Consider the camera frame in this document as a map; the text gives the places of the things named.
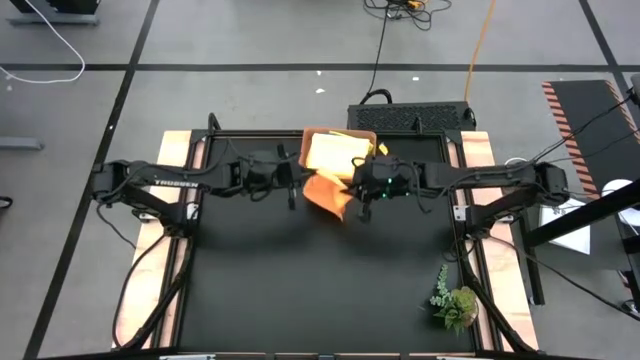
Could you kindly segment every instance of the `cable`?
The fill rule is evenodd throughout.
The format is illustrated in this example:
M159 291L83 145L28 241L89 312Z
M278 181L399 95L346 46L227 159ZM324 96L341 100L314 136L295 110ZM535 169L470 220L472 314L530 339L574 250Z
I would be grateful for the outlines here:
M414 194L415 194L415 197L416 197L416 201L418 203L418 208L420 208L420 211L422 211L423 214L430 213L431 209L429 209L429 210L425 209L424 205L422 204L422 196L421 196L422 195L422 191L420 189L420 176L418 175L418 169L416 169L415 166L412 166L412 165L410 165L410 164L408 164L406 162L401 162L401 163L398 164L398 166L399 167L404 166L404 167L408 167L409 169L411 169L411 172L412 172L412 175L413 175L413 181L415 183L414 186L416 188Z
M564 144L565 142L567 142L567 140L575 137L576 135L580 134L581 132L583 132L589 125L593 124L596 120L603 118L604 116L608 115L609 113L611 113L613 110L617 109L618 107L622 106L624 103L626 103L627 101L629 101L631 99L631 95L629 95L626 99L620 101L619 103L615 104L614 106L610 107L609 109L601 112L600 114L594 116L593 118L591 118L589 121L587 121L584 125L580 126L579 128L577 128L575 131L572 131L569 135L567 135L566 137L563 137L561 140L559 140L558 142L556 142L554 145L551 145L549 147L547 147L545 150L541 151L540 154L538 154L536 157L534 157L534 161L538 161L541 158L545 157L547 154L551 153L553 150L559 148L560 146L562 146L562 144Z
M476 49L473 51L473 57L471 57L471 64L469 64L469 71L467 72L467 81L464 85L464 101L469 102L469 88L471 87L471 77L473 75L473 66L476 63L478 58L478 53L480 52L480 47L482 46L482 42L484 41L484 36L487 33L487 29L489 28L489 23L491 22L491 17L493 16L493 9L496 7L496 0L491 0L491 5L489 5L489 12L487 13L487 17L484 19L484 24L482 25L482 31L480 31L480 39L478 39L478 43L476 44Z
M245 156L245 155L241 154L240 151L238 151L238 148L236 148L236 146L233 145L233 142L231 141L231 139L227 139L227 141L228 141L229 147L231 147L231 150L236 154L238 159L240 159L240 160L242 160L244 162L248 162L248 163L280 165L280 164L291 162L291 160L295 160L296 156L298 156L297 152L293 152L289 156L287 156L285 159L281 159L281 160L278 160L278 161L264 161L264 160L252 159L249 156Z
M120 237L120 239L122 239L122 241L124 241L127 244L131 245L131 248L133 248L135 250L136 246L133 244L133 242L131 240L127 239L124 235L122 235L120 230L118 230L118 228L116 228L116 226L113 225L113 223L111 221L107 220L104 217L104 215L102 214L102 207L104 205L105 204L98 204L98 206L96 207L96 213L98 214L98 217L100 218L100 220L102 220L105 224L109 225L111 230L113 230L116 234L118 234L118 236Z
M630 318L636 320L636 321L640 321L639 317L636 317L635 315L632 315L626 311L624 311L620 306L610 302L609 300L604 299L603 297L601 297L600 295L594 293L593 291L585 288L584 286L578 284L577 282L571 280L568 276L564 275L563 273L561 273L560 271L554 269L553 267L543 263L542 261L538 260L535 256L531 256L529 254L527 254L526 252L524 252L523 250L521 250L520 248L518 248L517 246L515 246L514 244L512 244L509 241L494 237L494 236L489 236L489 239L500 242L504 245L507 245L509 247L511 247L512 249L514 249L518 254L520 254L521 256L526 257L527 259L535 262L536 264L543 266L545 268L547 268L548 270L550 270L551 272L555 273L556 275L560 276L562 279L564 279L565 281L567 281L569 284L575 286L576 288L584 291L585 293L591 295L593 298L595 298L596 300L600 301L601 303L609 306L610 308L617 310L627 316L629 316Z
M529 161L529 160L527 160L527 159L525 159L525 158L521 158L521 157L517 157L517 156L516 156L516 157L512 157L511 159L509 159L509 160L505 161L505 162L504 162L504 164L505 164L505 165L509 165L509 163L510 163L510 162L512 162L512 161L516 161L516 160L520 160L520 161L524 161L524 162Z
M380 63L380 53L382 52L382 42L384 41L384 33L387 29L387 18L389 17L388 16L389 5L390 3L387 3L387 6L385 7L385 10L384 10L384 20L382 21L382 33L380 34L380 44L378 44L378 55L376 55L376 63L375 65L373 65L373 76L371 77L371 85L369 85L369 90L367 90L366 95L369 95L371 93L371 90L373 90L373 84L376 81L376 74L378 73L378 64Z
M35 6L33 6L33 4L31 4L31 2L29 2L29 0L24 0L25 3L27 3L27 5L29 5L33 11L36 12L36 14L38 14L42 20L45 22L45 24L47 24L49 26L49 28L51 29L51 31L53 31L53 33L58 37L58 39L62 40L63 43L65 43L65 45L67 45L69 47L69 49L71 49L71 51L73 51L74 54L76 54L76 56L78 57L78 59L80 59L80 62L82 63L82 68L80 69L80 72L78 72L78 74L76 76L74 76L71 79L60 79L60 80L29 80L29 79L23 79L21 77L18 77L10 72L8 72L7 70L5 70L2 66L0 66L0 71L2 71L3 73L5 73L5 75L7 75L7 77L9 77L10 79L16 79L18 81L22 81L24 83L28 83L28 84L42 84L42 85L46 85L46 84L56 84L56 83L67 83L67 82L74 82L76 80L78 80L78 78L80 78L80 76L82 76L82 74L84 73L84 68L86 66L84 59L82 58L82 56L80 55L80 53L78 53L78 51L71 46L71 44L69 44L69 42L67 42L67 40L65 40L65 38L62 37L62 35L60 35L56 29L53 27L53 25L51 25L51 23L49 22L49 20L47 20L47 18L42 15L42 13L40 12L40 10L38 10Z
M142 261L142 259L144 259L147 256L147 254L153 251L153 249L155 249L165 238L166 238L166 235L163 233L156 241L154 241L151 244L151 246L147 248L147 250L145 250L142 254L140 254L140 256L138 256L138 258L133 262L133 265L131 265L131 268L129 269L129 271L127 272L127 275L124 278L124 283L122 284L122 290L120 290L118 303L116 305L116 311L113 315L113 322L111 325L111 339L113 340L113 343L116 345L116 348L122 347L122 345L120 344L120 341L118 341L118 334L117 334L118 317L120 316L120 308L122 307L122 301L124 300L124 295L127 292L127 287L129 286L129 280L131 279L131 275L133 275L133 272L138 267L138 264Z
M604 147L602 147L601 149L598 149L597 151L594 151L594 152L592 152L591 154L583 155L583 156L568 157L568 158L562 158L562 159L552 160L552 161L548 161L548 163L552 164L552 163L559 162L559 161L566 161L566 160L573 160L573 159L586 159L586 158L588 158L588 157L598 155L598 154L600 154L601 152L603 152L603 151L605 151L605 150L609 149L609 148L610 148L610 147L612 147L613 145L615 145L615 144L619 143L620 141L622 141L622 140L624 140L624 139L626 139L626 138L628 138L628 137L631 137L631 136L633 136L633 135L637 134L639 131L640 131L640 129L635 130L635 131L632 131L632 132L628 133L627 135L622 136L622 137L620 137L620 138L618 138L618 139L616 139L616 140L614 140L614 141L612 141L612 142L608 143L607 145L605 145L605 146L604 146Z
M431 25L433 21L433 13L438 11L444 11L451 8L452 3L450 0L441 0L441 2L445 3L445 6L442 8L436 8L431 11L427 10L427 1L413 1L414 3L419 3L419 7L412 8L408 6L408 2L405 0L388 0L386 6L378 6L373 0L363 0L362 8L364 11L375 17L376 19L384 20L388 18L391 21L403 20L410 18L413 22L414 26L422 31L431 30ZM371 12L371 10L386 10L385 15L379 16Z
M451 243L451 246L449 246L449 250L448 250L448 254L449 254L449 255L451 255L451 257L450 257L450 258L446 256L446 254L447 254L447 253L446 253L445 251L442 251L442 252L440 253L440 254L442 255L442 258L443 258L446 262L456 263L456 262L460 261L460 259L462 259L462 258L466 258L466 257L468 257L469 255L471 255L471 253L473 252L473 250L475 250L475 248L476 248L476 241L473 241L473 242L471 243L471 247L470 247L469 249L467 249L467 251L466 251L464 254L462 254L462 256L459 256L459 255L457 255L457 251L455 251L454 247L455 247L456 245L459 245L460 243L462 243L462 245L465 245L465 240L463 240L463 239L459 239L459 240L456 240L456 241L454 241L454 242L452 242L452 243Z

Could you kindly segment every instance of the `black cable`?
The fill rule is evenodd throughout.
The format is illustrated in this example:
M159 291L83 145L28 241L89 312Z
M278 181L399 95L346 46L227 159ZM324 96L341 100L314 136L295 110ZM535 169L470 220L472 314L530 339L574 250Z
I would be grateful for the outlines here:
M186 273L190 268L193 252L193 240L191 238L186 238L186 240L187 244L184 251L184 258L182 260L182 264L180 265L180 270L174 276L173 281L167 288L162 298L158 300L158 303L151 311L151 314L149 314L147 320L145 320L144 324L138 329L138 331L136 331L133 338L126 344L122 345L122 349L141 349L144 346L146 339L156 328L158 322L162 319L167 308L173 301L173 297L186 283Z
M236 146L233 145L233 142L231 141L231 139L227 139L227 142L229 144L229 147L231 148L231 151L233 151L233 153L238 157L238 159L240 159L240 160L242 160L244 162L248 162L248 163L280 165L280 164L291 162L292 160L296 160L296 157L298 156L297 152L293 152L290 155L288 155L287 158L281 159L281 160L278 160L278 161L258 160L258 159L253 159L250 156L246 156L246 155L243 155L242 153L240 153L240 151L238 151L238 148L236 148Z
M550 152L552 152L553 150L559 148L560 146L562 146L562 144L564 144L565 142L567 142L567 140L575 137L576 135L580 134L581 132L583 132L589 125L593 124L595 121L597 121L600 118L603 118L604 116L608 115L609 113L611 113L613 110L617 109L618 107L622 106L624 103L626 103L627 101L629 101L631 99L631 95L629 95L627 98L625 98L624 100L620 101L619 103L617 103L616 105L610 107L609 109L601 112L600 114L594 116L593 118L591 118L589 121L587 121L584 125L580 126L578 129L576 129L575 131L572 131L569 135L567 135L566 137L563 137L562 140L554 143L553 145L547 147L546 149L542 150L538 155L536 155L532 160L534 162L538 162L538 160L540 160L541 158L545 157L546 155L548 155Z
M564 275L563 273L561 273L560 271L554 269L553 267L543 263L542 261L538 260L535 256L531 256L529 254L527 254L525 251L521 250L519 247L515 246L514 244L512 244L509 241L497 238L497 237L493 237L493 236L489 236L489 239L494 240L494 241L498 241L501 242L511 248L513 248L518 254L520 254L521 256L524 256L526 258L528 258L529 260L535 262L536 264L547 268L548 270L550 270L551 272L555 273L556 275L560 276L562 279L564 279L565 281L567 281L569 284L575 286L576 288L584 291L585 293L591 295L593 298L595 298L596 300L600 301L601 303L609 306L610 308L617 310L627 316L629 316L630 318L634 319L635 321L640 321L640 317L636 317L633 314L630 314L629 312L625 311L624 309L622 309L620 306L610 302L607 299L604 299L603 297L601 297L600 295L594 293L593 291L587 289L586 287L578 284L577 282L575 282L574 280L571 280L568 276Z
M407 4L406 0L388 0L386 6L378 6L374 0L363 0L362 7L367 14L383 20L388 18L389 20L402 20L410 18L414 26L422 31L431 30L433 13L438 11L444 11L451 8L452 3L450 0L442 0L445 6L442 8L427 10L427 5L424 1L417 1L420 3L420 7L412 8ZM371 10L385 10L384 17L374 14Z
M382 22L382 33L380 34L380 44L378 44L378 55L376 55L376 63L375 65L373 65L373 76L371 77L371 85L369 85L369 90L367 90L367 94L365 95L365 97L371 93L371 90L373 90L373 84L376 81L376 74L378 73L378 64L380 63L380 53L382 52L382 42L384 41L384 33L387 29L387 18L389 17L388 12L389 12L389 3L387 3L387 6L385 7L385 10L384 10L384 20Z
M625 136L622 136L622 137L620 137L620 138L618 138L618 139L616 139L616 140L614 140L614 141L612 141L612 142L608 143L607 145L605 145L605 146L604 146L604 147L602 147L601 149L598 149L597 151L594 151L594 152L592 152L591 154L583 155L583 156L577 156L577 157L568 157L568 158L562 158L562 159L552 160L552 161L548 161L548 163L549 163L549 164L552 164L552 163L559 162L559 161L566 161L566 160L573 160L573 159L586 159L586 158L588 158L588 157L598 155L598 154L602 153L603 151L605 151L605 150L607 150L607 149L611 148L613 145L615 145L615 144L619 143L620 141L622 141L622 140L624 140L624 139L626 139L626 138L628 138L628 137L631 137L631 136L633 136L633 135L637 134L639 131L640 131L640 129L635 130L635 131L632 131L632 132L630 132L630 133L626 134Z
M271 182L262 186L258 186L249 190L249 200L252 202L260 202L267 198L273 191L273 181L275 174L271 176Z
M120 295L118 296L118 304L116 305L116 311L113 315L113 322L111 324L111 339L113 340L113 343L116 345L116 348L122 347L122 345L120 344L120 341L118 340L118 334L117 334L118 317L120 316L120 308L122 307L122 301L124 300L124 295L127 291L127 287L129 286L129 280L131 279L131 275L133 275L133 272L138 267L138 264L142 261L142 259L144 259L147 256L147 254L153 251L153 249L155 249L165 237L166 237L165 234L162 234L156 241L153 242L153 244L151 244L151 246L147 248L147 250L145 250L142 254L140 254L140 256L138 256L138 258L133 262L133 265L131 265L131 268L129 269L129 271L127 272L127 275L124 278L124 283L122 284L122 289L120 290Z
M462 244L463 246L465 246L465 240L463 239L459 239L456 240L454 242L451 243L451 246L449 246L449 250L447 252L442 251L440 254L442 255L442 258L446 261L446 262L450 262L450 263L456 263L458 262L460 259L462 258L466 258L469 257L469 255L471 255L471 253L473 252L473 250L475 250L476 248L476 241L473 241L471 243L471 247L469 249L467 249L467 251L462 254L462 256L459 256L457 254L456 249L454 249L456 247L456 245L460 245Z
M127 244L129 244L131 246L131 248L133 248L134 250L136 249L135 244L127 239L124 235L122 235L122 233L120 232L120 230L118 230L118 228L116 228L115 225L113 225L113 223L109 220L107 220L104 215L102 214L102 207L105 204L98 204L98 206L96 207L96 213L98 214L98 217L100 218L100 220L102 220L105 224L109 225L109 227L111 228L111 230L113 230L113 232L115 232L120 239L122 239L122 241L126 242Z
M406 162L400 162L398 164L399 167L405 166L408 167L409 169L411 169L412 175L413 175L413 181L415 183L415 197L416 197L416 201L418 203L418 208L420 208L420 211L422 211L423 214L428 214L432 211L432 209L425 209L424 205L422 204L422 191L420 189L420 175L418 174L418 169L416 169L415 166L410 165ZM444 195L444 193L440 193L439 195L436 196L436 198L439 198L440 196Z

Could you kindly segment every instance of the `brown box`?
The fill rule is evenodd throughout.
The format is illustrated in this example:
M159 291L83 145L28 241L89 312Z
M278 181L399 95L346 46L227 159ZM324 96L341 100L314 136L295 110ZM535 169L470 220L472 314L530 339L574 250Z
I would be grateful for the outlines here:
M376 133L373 131L364 131L364 130L347 130L347 129L334 129L334 128L305 128L304 133L302 134L302 146L300 147L300 158L298 159L298 164L300 166L306 166L307 164L307 156L309 155L309 149L311 149L311 138L313 134L329 134L330 131L339 132L344 135L352 136L360 139L368 139L371 145L373 145L373 154L375 155L377 139Z

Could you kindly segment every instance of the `black tabletop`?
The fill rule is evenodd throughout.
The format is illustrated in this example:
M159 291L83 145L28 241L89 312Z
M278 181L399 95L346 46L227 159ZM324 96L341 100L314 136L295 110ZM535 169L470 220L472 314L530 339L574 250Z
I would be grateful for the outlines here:
M406 159L444 161L438 141L382 139ZM279 139L234 139L240 152L275 149ZM283 141L290 151L299 139ZM217 159L224 141L214 142ZM235 155L228 152L225 158ZM433 294L441 256L453 241L447 198L379 201L362 224L352 201L345 223L307 202L287 208L286 193L264 201L205 197L179 344L184 351L388 353L466 352L420 307ZM456 264L449 287L460 285Z

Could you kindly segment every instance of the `gray floor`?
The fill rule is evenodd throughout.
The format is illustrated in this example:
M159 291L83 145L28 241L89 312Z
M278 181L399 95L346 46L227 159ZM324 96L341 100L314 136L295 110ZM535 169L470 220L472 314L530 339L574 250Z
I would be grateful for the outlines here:
M88 63L125 64L148 4L149 0L103 0L100 26L61 27L60 32ZM452 9L434 15L428 33L410 23L388 24L381 62L468 63L488 4L455 1ZM640 64L640 40L629 33L640 3L590 4L618 62ZM0 17L13 13L10 3L0 4ZM359 0L161 0L141 63L372 63L380 30L381 21L366 15ZM0 48L5 49L0 63L76 62L44 27L13 28L0 21ZM499 1L479 63L606 64L577 0ZM25 350L123 75L89 71L74 84L50 86L0 79L2 135L37 136L46 144L38 153L0 152L5 169L0 188L16 201L0 216L3 359L20 358ZM460 100L465 75L382 71L376 85L389 89L400 102ZM107 158L154 161L164 131L202 128L210 111L227 129L342 127L347 106L361 99L370 79L370 71L138 71ZM540 83L578 79L614 80L606 72L474 75L471 104L479 129L490 133L497 163L531 157L560 139ZM567 155L561 148L549 158ZM571 187L580 190L573 168L563 166ZM131 250L94 210L84 223L41 356L109 348L111 317ZM107 216L136 238L139 224L127 209L116 207ZM629 296L614 272L568 268L554 254L543 256L596 292L614 301ZM542 349L560 355L635 358L632 354L640 349L636 323L553 274L543 272L543 282L548 305L532 309Z

